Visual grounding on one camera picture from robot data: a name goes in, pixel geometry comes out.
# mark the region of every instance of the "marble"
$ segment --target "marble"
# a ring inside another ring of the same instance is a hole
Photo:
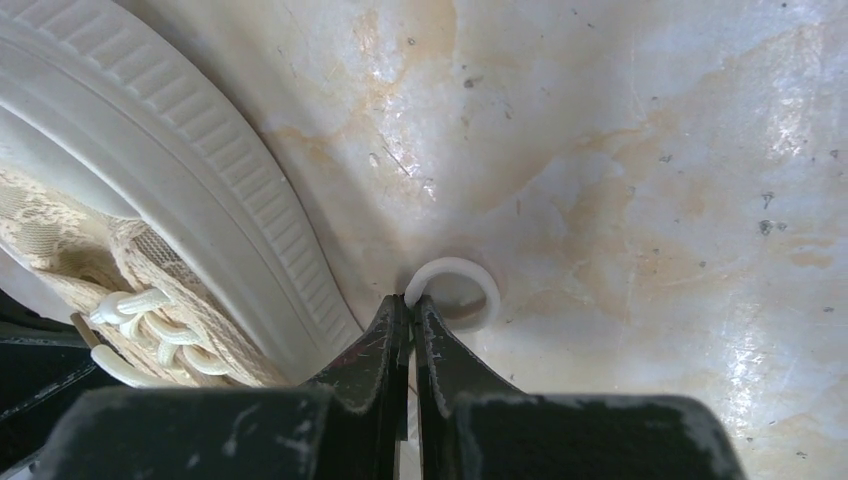
[[[351,309],[443,255],[528,391],[674,393],[848,470],[848,1],[122,0],[242,111]]]

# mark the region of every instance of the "white rope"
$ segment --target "white rope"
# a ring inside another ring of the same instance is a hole
[[[230,367],[221,359],[214,357],[202,348],[202,339],[194,330],[174,327],[154,313],[161,307],[171,304],[171,299],[158,288],[141,293],[110,293],[91,312],[90,320],[94,324],[115,325],[128,339],[151,344],[152,340],[141,330],[140,323],[147,327],[159,340],[156,349],[156,362],[165,368],[176,368],[175,357],[182,349],[183,358],[196,371],[205,375],[233,375]],[[91,358],[109,375],[132,387],[179,386],[174,382],[156,378],[140,372],[106,345],[97,345],[91,350]]]

